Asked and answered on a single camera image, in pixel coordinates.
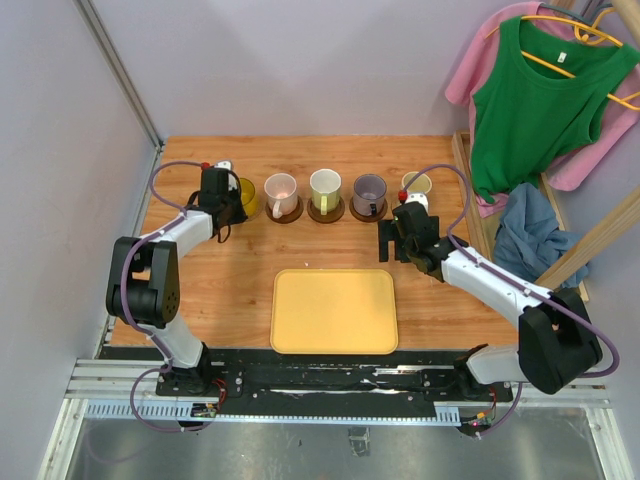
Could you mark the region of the brown coaster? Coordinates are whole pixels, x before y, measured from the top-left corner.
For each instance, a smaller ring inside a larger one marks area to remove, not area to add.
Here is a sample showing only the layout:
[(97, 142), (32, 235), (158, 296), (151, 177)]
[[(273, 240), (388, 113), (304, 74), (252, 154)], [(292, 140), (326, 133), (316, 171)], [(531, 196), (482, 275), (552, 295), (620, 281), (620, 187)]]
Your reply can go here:
[(350, 199), (349, 210), (350, 210), (351, 215), (356, 220), (364, 222), (364, 223), (374, 223), (374, 222), (378, 222), (378, 221), (382, 220), (385, 217), (385, 215), (387, 213), (387, 210), (388, 210), (388, 202), (387, 202), (387, 200), (384, 200), (381, 210), (376, 215), (365, 216), (365, 215), (361, 215), (360, 213), (358, 213), (356, 211), (355, 206), (354, 206), (354, 200)]
[(265, 212), (267, 214), (267, 217), (278, 224), (290, 224), (295, 222), (296, 220), (298, 220), (300, 218), (300, 216), (302, 215), (302, 213), (304, 212), (304, 202), (301, 196), (297, 197), (297, 204), (296, 207), (294, 208), (294, 210), (291, 213), (288, 213), (286, 215), (282, 215), (279, 218), (275, 218), (273, 216), (273, 210), (271, 208), (271, 206), (269, 205), (269, 203), (265, 204)]
[(311, 199), (307, 202), (307, 212), (309, 217), (320, 224), (335, 223), (342, 218), (345, 212), (345, 204), (342, 198), (339, 199), (338, 205), (335, 209), (329, 211), (326, 215), (322, 215), (321, 211), (313, 204)]

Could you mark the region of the blue crumpled cloth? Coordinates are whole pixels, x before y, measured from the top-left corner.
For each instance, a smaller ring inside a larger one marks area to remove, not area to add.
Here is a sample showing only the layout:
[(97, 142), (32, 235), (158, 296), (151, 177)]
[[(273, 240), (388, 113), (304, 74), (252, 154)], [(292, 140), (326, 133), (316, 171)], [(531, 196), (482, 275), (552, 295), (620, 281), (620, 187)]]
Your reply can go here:
[(534, 283), (580, 239), (561, 230), (549, 200), (523, 183), (509, 194), (500, 216), (493, 262)]

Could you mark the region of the white cup green handle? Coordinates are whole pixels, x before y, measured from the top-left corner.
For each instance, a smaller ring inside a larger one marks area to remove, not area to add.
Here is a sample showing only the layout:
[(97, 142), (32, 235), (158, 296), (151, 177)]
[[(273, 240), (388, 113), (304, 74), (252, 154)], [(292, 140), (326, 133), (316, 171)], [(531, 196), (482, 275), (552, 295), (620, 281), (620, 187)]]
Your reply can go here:
[(337, 208), (341, 198), (341, 176), (332, 169), (320, 169), (310, 176), (312, 204), (322, 216)]

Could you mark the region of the pink translucent cup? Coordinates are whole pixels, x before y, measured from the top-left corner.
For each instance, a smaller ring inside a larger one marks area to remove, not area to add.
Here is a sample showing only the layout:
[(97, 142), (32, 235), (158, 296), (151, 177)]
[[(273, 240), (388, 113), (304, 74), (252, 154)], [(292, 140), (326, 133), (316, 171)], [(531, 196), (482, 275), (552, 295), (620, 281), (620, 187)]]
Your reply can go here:
[(268, 210), (274, 219), (294, 212), (298, 204), (297, 182), (287, 173), (271, 175), (264, 183)]

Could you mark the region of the yellow cup black handle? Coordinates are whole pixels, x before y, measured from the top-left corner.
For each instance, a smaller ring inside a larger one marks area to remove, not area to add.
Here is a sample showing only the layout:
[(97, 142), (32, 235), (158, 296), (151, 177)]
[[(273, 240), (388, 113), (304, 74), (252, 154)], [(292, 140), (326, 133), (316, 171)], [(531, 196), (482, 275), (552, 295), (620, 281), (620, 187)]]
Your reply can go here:
[(258, 213), (260, 207), (258, 192), (255, 185), (246, 178), (240, 178), (239, 185), (244, 212), (248, 218), (252, 218)]

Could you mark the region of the cream cup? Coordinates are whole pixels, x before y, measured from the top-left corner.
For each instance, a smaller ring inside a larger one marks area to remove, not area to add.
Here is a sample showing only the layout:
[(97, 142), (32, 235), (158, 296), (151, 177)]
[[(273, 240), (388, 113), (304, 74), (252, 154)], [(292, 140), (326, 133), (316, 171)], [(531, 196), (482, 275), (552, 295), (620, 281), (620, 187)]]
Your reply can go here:
[(427, 196), (432, 187), (431, 178), (425, 173), (418, 174), (417, 171), (405, 173), (401, 180), (401, 189), (408, 194), (423, 194)]

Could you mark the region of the green tank top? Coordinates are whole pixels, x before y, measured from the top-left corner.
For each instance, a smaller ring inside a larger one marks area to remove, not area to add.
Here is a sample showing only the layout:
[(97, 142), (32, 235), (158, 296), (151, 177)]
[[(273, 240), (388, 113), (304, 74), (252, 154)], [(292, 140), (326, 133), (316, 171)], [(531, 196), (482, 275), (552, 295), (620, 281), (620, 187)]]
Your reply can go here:
[[(522, 50), (552, 64), (560, 60), (575, 77), (523, 57)], [(607, 95), (638, 62), (638, 50), (629, 45), (593, 48), (554, 37), (521, 16), (502, 22), (493, 70), (473, 97), (476, 194), (493, 203), (493, 195), (537, 184), (557, 156), (598, 141)]]

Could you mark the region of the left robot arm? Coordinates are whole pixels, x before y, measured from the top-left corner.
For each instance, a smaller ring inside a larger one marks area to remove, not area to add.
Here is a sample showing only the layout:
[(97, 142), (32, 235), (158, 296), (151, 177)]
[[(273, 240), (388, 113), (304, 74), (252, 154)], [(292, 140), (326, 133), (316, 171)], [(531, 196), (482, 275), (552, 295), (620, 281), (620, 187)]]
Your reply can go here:
[(147, 336), (161, 352), (160, 378), (171, 393), (200, 396), (214, 385), (206, 345), (179, 313), (179, 261), (212, 239), (228, 240), (248, 218), (232, 162), (200, 165), (200, 187), (174, 220), (141, 237), (123, 236), (113, 246), (106, 290), (107, 312)]

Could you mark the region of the brown coaster top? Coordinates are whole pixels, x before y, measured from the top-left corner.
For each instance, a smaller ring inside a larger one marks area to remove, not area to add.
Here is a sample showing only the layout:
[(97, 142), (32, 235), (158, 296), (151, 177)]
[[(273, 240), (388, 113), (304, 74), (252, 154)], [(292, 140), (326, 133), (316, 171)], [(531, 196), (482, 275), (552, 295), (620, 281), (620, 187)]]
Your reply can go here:
[(387, 200), (384, 200), (381, 210), (376, 215), (365, 216), (365, 215), (361, 215), (360, 213), (358, 213), (356, 211), (355, 206), (354, 206), (354, 200), (350, 199), (349, 210), (350, 210), (351, 215), (356, 220), (364, 222), (364, 223), (374, 223), (374, 222), (378, 222), (378, 221), (382, 220), (385, 217), (385, 215), (387, 213), (387, 210), (388, 210), (388, 202), (387, 202)]

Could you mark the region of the yellow plastic tray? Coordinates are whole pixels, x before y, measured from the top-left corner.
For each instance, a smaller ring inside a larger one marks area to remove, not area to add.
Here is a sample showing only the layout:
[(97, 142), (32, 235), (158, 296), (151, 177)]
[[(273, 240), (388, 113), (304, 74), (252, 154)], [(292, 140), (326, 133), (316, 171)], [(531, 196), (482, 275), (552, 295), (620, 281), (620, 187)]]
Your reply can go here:
[(387, 355), (399, 344), (382, 269), (286, 269), (274, 280), (270, 345), (287, 355)]

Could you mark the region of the wooden clothes rack frame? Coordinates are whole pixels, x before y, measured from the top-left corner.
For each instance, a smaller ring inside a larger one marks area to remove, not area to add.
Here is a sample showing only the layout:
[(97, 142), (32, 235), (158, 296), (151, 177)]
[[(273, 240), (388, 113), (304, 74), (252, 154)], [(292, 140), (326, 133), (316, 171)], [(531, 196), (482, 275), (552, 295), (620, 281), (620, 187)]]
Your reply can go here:
[[(559, 8), (551, 5), (543, 4), (551, 8), (559, 16), (566, 16)], [(620, 6), (607, 7), (596, 16), (599, 20), (608, 13), (616, 12), (622, 19), (626, 18), (624, 9), (626, 3), (622, 2)], [(593, 25), (595, 20), (582, 21), (585, 24)], [(485, 39), (489, 39), (491, 35), (497, 32), (498, 27), (491, 31)], [(552, 193), (554, 189), (550, 185), (548, 176), (541, 177), (542, 192), (548, 198), (555, 212), (559, 211), (556, 198)], [(482, 218), (477, 203), (472, 201), (469, 204), (469, 210), (466, 213), (466, 220), (471, 236), (471, 244), (480, 252), (480, 254), (489, 258), (492, 256), (494, 241), (490, 236), (497, 231), (498, 213)], [(566, 281), (569, 276), (578, 271), (579, 268), (585, 266), (595, 256), (600, 254), (609, 245), (614, 243), (631, 227), (639, 221), (639, 188), (635, 187), (621, 202), (615, 206), (603, 219), (596, 224), (576, 246), (572, 247), (565, 256), (556, 261), (544, 274), (537, 280), (542, 286), (548, 288), (556, 288)]]

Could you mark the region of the purple cup black handle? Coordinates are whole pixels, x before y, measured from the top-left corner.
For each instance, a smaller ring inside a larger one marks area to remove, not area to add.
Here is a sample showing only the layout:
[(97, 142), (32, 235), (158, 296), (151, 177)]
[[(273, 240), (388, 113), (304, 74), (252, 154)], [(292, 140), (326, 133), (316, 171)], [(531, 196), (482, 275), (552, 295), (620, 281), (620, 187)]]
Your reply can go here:
[(363, 174), (354, 182), (352, 203), (354, 210), (363, 217), (382, 213), (387, 192), (386, 182), (378, 175)]

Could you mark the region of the brown coaster bottom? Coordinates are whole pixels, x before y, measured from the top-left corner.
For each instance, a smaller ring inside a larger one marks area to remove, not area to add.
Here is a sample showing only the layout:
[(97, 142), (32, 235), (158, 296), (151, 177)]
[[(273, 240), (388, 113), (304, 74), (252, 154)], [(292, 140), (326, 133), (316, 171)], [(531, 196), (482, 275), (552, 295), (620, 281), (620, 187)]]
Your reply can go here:
[(322, 215), (321, 211), (313, 204), (311, 199), (307, 202), (307, 212), (309, 217), (320, 224), (335, 223), (342, 218), (345, 212), (345, 204), (342, 198), (339, 199), (338, 205), (335, 209), (329, 211), (326, 215)]

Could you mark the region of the woven rattan coaster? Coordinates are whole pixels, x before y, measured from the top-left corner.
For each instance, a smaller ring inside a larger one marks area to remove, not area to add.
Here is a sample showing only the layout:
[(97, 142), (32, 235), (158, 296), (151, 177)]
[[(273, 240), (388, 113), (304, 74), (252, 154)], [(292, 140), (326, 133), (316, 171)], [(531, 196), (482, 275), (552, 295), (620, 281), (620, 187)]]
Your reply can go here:
[(247, 217), (247, 222), (252, 222), (258, 219), (264, 212), (263, 205), (260, 205), (251, 215)]

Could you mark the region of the yellow clothes hanger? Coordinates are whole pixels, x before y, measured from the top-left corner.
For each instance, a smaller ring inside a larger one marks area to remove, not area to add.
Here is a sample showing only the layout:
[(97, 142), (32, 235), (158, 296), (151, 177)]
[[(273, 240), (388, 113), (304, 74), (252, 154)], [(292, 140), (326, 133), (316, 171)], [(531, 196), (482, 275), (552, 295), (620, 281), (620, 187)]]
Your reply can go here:
[[(598, 30), (596, 28), (599, 19), (596, 18), (595, 22), (593, 25), (588, 25), (585, 24), (582, 21), (576, 21), (575, 19), (570, 19), (567, 18), (566, 16), (556, 16), (556, 15), (540, 15), (540, 14), (534, 14), (534, 15), (523, 15), (521, 16), (521, 20), (522, 21), (546, 21), (546, 22), (556, 22), (556, 23), (562, 23), (562, 24), (566, 24), (566, 25), (570, 25), (573, 27), (573, 35), (575, 37), (575, 39), (583, 44), (583, 45), (587, 45), (589, 47), (593, 47), (596, 48), (598, 47), (601, 43), (603, 42), (608, 42), (611, 43), (613, 46), (616, 46), (617, 48), (626, 48), (627, 45), (624, 44), (623, 42), (621, 42), (620, 40), (618, 40), (617, 38), (601, 31)], [(567, 70), (564, 70), (563, 68), (560, 67), (561, 61), (557, 60), (554, 64), (547, 62), (546, 60), (543, 60), (541, 58), (538, 58), (535, 55), (530, 54), (529, 52), (522, 50), (521, 54), (523, 57), (534, 61), (540, 65), (543, 65), (544, 67), (553, 70), (567, 78), (574, 78), (575, 75)], [(634, 105), (631, 103), (631, 101), (635, 98), (639, 97), (639, 93), (635, 92), (634, 94), (631, 94), (627, 97), (624, 98), (620, 98), (617, 97), (616, 95), (613, 94), (608, 94), (607, 97), (629, 109), (635, 112), (639, 111), (639, 107), (637, 105)]]

